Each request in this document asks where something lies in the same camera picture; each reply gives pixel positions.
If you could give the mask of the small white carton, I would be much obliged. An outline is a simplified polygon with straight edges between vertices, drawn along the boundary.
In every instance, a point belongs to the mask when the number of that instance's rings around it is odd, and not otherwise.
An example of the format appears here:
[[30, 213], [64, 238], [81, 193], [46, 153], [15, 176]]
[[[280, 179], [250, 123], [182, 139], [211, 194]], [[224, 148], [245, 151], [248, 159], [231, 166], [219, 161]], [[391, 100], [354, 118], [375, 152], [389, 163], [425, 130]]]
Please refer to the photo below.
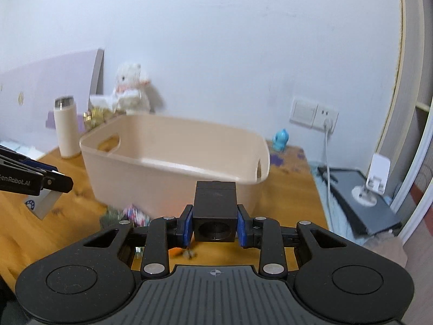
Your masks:
[[43, 189], [38, 196], [27, 196], [24, 205], [39, 219], [44, 219], [63, 193]]

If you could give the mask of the dark brown square box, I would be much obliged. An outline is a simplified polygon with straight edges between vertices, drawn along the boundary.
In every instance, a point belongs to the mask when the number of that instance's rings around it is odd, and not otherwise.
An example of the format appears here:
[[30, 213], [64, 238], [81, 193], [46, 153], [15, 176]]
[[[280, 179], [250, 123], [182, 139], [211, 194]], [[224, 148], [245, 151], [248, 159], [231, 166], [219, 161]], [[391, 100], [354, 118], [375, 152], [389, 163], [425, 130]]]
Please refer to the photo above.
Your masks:
[[198, 181], [192, 210], [195, 240], [234, 242], [238, 219], [236, 184]]

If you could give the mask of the colourful cartoon small box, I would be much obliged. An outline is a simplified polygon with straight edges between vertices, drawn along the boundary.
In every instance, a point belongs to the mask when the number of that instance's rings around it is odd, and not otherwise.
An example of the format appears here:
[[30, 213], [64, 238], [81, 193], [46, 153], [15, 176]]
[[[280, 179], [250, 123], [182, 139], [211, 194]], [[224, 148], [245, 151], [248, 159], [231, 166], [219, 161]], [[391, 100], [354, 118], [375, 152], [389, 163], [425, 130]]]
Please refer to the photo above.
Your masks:
[[150, 217], [135, 205], [130, 205], [125, 208], [123, 210], [123, 215], [137, 227], [146, 227], [150, 223]]

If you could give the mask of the lilac headboard panel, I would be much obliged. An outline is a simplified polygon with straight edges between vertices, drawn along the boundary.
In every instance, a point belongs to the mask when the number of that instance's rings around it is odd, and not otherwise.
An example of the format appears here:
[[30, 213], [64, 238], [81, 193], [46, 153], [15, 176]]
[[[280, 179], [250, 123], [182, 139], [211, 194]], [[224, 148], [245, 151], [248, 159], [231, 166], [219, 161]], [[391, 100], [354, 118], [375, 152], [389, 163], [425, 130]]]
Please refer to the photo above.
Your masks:
[[76, 112], [88, 110], [102, 81], [103, 50], [63, 54], [1, 74], [1, 140], [48, 152], [57, 147], [54, 102], [70, 95]]

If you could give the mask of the green glitter scrunchie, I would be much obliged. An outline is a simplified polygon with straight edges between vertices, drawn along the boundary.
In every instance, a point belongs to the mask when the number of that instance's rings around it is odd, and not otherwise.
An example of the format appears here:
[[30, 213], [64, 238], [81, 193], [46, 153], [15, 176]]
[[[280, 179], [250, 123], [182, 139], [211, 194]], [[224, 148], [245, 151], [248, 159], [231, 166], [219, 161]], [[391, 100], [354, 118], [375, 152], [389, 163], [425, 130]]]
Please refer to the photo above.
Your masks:
[[109, 206], [106, 212], [99, 218], [101, 230], [108, 228], [111, 225], [117, 224], [124, 217], [121, 210], [117, 210]]

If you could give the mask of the beige plastic storage bin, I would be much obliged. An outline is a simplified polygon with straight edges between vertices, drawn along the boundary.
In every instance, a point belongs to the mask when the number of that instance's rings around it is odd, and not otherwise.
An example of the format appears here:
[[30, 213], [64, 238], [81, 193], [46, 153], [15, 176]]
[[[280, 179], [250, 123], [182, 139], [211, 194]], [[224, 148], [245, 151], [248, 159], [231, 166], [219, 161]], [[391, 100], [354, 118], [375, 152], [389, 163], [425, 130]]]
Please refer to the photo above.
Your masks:
[[79, 144], [96, 200], [117, 210], [134, 205], [151, 218], [180, 215], [200, 180], [235, 183], [251, 213], [270, 171], [262, 136], [198, 120], [123, 115]]

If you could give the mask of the cream thermos bottle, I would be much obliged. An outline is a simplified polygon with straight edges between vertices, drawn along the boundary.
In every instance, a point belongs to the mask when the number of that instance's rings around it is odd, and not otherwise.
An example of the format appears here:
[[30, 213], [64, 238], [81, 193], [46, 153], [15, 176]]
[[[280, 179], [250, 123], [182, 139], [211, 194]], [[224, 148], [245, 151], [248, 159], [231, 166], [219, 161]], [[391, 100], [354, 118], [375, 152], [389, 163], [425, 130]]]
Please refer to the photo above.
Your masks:
[[58, 97], [54, 102], [54, 123], [60, 155], [73, 158], [81, 153], [76, 103], [72, 96]]

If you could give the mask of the blue bird figurine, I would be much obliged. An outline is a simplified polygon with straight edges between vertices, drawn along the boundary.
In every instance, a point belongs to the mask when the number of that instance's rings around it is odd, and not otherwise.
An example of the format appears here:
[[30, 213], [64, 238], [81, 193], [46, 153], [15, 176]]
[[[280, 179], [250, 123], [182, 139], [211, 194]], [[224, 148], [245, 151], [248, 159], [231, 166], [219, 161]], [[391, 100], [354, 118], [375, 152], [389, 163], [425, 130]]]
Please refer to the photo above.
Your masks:
[[272, 140], [272, 149], [277, 152], [283, 152], [286, 149], [288, 140], [289, 140], [289, 134], [287, 130], [282, 129], [276, 132]]

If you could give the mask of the white plush lamb toy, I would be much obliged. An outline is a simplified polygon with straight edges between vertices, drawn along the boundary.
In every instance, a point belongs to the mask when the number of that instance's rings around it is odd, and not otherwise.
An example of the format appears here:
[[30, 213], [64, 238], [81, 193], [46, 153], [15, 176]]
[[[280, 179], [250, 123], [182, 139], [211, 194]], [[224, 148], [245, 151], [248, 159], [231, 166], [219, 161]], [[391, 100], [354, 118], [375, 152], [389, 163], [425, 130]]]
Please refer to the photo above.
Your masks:
[[113, 96], [116, 110], [127, 113], [150, 113], [151, 104], [146, 89], [150, 79], [142, 78], [141, 65], [138, 63], [123, 63], [117, 69]]

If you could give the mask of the grey laptop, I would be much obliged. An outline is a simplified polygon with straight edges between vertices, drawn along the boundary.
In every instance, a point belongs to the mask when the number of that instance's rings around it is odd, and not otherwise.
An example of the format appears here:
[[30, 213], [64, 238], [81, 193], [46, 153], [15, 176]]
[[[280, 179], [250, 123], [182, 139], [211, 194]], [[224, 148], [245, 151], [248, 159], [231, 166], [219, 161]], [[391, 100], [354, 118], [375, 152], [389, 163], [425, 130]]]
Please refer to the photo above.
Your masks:
[[374, 236], [401, 227], [401, 220], [383, 197], [367, 189], [361, 171], [331, 169], [330, 191], [356, 236]]

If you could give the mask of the beige grey blanket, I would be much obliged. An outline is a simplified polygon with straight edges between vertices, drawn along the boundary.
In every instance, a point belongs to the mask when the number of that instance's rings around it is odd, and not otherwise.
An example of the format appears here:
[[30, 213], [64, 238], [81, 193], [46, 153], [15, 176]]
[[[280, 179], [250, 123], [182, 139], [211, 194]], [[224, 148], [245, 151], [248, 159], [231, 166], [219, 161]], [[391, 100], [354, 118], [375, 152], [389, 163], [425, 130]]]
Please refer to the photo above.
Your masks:
[[403, 268], [406, 267], [407, 255], [404, 251], [403, 243], [392, 232], [378, 233], [366, 241], [363, 246], [386, 259], [394, 261], [394, 263], [399, 264]]

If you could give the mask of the white phone stand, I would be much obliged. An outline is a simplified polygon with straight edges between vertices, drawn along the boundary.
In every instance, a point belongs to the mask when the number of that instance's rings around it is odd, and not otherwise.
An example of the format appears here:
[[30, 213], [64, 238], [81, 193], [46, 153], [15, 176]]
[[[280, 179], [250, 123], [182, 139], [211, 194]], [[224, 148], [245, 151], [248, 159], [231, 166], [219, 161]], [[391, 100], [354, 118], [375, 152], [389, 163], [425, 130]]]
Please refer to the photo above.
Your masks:
[[371, 159], [366, 182], [352, 189], [353, 198], [364, 207], [377, 204], [377, 195], [382, 196], [388, 182], [391, 161], [388, 157], [374, 153]]

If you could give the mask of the white wall switch socket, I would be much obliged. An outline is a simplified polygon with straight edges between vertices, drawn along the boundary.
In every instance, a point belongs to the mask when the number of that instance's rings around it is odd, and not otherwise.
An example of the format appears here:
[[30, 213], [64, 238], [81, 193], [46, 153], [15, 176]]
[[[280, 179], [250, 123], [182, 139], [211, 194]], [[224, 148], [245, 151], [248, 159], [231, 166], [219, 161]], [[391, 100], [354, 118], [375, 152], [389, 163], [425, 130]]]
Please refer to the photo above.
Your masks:
[[307, 128], [325, 131], [325, 125], [330, 126], [330, 133], [335, 129], [339, 112], [330, 106], [295, 98], [292, 103], [290, 121]]

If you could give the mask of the white wardrobe shelf frame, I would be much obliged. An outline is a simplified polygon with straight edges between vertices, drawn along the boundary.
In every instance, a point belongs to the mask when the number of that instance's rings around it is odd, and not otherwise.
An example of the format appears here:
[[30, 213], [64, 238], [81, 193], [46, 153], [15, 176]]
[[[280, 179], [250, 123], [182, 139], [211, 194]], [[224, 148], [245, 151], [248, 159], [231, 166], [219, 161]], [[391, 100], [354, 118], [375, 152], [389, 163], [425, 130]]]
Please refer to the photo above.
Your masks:
[[432, 180], [432, 0], [400, 7], [396, 84], [378, 149], [391, 160], [385, 194], [405, 225]]

